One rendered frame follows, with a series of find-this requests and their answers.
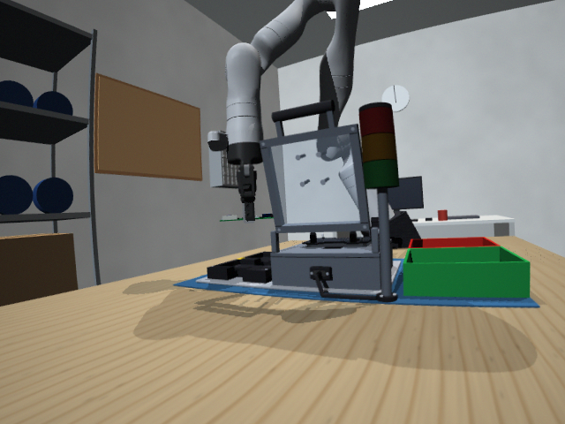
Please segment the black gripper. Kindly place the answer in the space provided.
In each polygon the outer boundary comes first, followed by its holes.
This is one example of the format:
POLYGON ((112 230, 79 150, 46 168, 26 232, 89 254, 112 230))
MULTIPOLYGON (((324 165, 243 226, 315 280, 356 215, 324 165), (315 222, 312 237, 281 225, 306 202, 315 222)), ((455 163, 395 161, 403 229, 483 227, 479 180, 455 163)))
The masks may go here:
POLYGON ((240 166, 240 173, 237 171, 237 180, 238 191, 243 205, 243 221, 244 223, 254 223, 254 200, 257 171, 253 170, 253 165, 263 163, 260 152, 260 144, 258 142, 238 142, 229 144, 227 146, 227 162, 229 164, 240 166))

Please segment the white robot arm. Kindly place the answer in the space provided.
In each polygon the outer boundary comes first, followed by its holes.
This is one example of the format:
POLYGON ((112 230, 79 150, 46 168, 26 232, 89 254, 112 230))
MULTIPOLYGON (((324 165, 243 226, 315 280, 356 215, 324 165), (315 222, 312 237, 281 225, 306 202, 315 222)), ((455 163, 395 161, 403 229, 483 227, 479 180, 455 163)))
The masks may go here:
POLYGON ((361 0, 295 0, 265 25, 252 43, 234 45, 226 56, 228 80, 226 133, 211 131, 207 143, 223 151, 238 142, 264 140, 260 80, 268 67, 301 37, 307 21, 322 11, 334 11, 335 33, 320 61, 320 102, 335 103, 335 126, 353 85, 354 52, 361 0), (257 51, 258 50, 258 51, 257 51))

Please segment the red bin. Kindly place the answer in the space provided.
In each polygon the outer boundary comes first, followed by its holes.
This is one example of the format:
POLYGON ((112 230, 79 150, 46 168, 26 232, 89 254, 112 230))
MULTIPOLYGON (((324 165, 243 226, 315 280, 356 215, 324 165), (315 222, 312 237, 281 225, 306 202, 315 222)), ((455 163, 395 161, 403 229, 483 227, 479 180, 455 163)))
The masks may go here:
POLYGON ((446 247, 479 247, 479 246, 500 246, 485 237, 476 238, 419 238, 411 239, 408 248, 442 248, 446 247))

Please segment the green circuit board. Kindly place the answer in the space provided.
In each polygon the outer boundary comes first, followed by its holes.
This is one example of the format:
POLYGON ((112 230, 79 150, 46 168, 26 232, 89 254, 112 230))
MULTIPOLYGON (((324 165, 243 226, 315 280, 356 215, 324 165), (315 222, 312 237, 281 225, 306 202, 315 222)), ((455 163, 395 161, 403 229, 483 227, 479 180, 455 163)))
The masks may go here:
MULTIPOLYGON (((261 217, 255 216, 255 219, 268 219, 268 218, 274 218, 273 214, 262 214, 261 217)), ((237 216, 222 216, 222 220, 221 221, 237 221, 237 220, 243 220, 242 218, 237 218, 237 216)))

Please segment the green bin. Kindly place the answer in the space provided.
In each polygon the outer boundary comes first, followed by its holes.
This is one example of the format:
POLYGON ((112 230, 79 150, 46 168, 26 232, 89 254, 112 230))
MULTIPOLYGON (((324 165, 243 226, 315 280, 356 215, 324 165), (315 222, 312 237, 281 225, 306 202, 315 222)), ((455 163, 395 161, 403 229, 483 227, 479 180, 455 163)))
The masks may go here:
POLYGON ((502 246, 408 248, 403 296, 529 298, 530 262, 502 246))

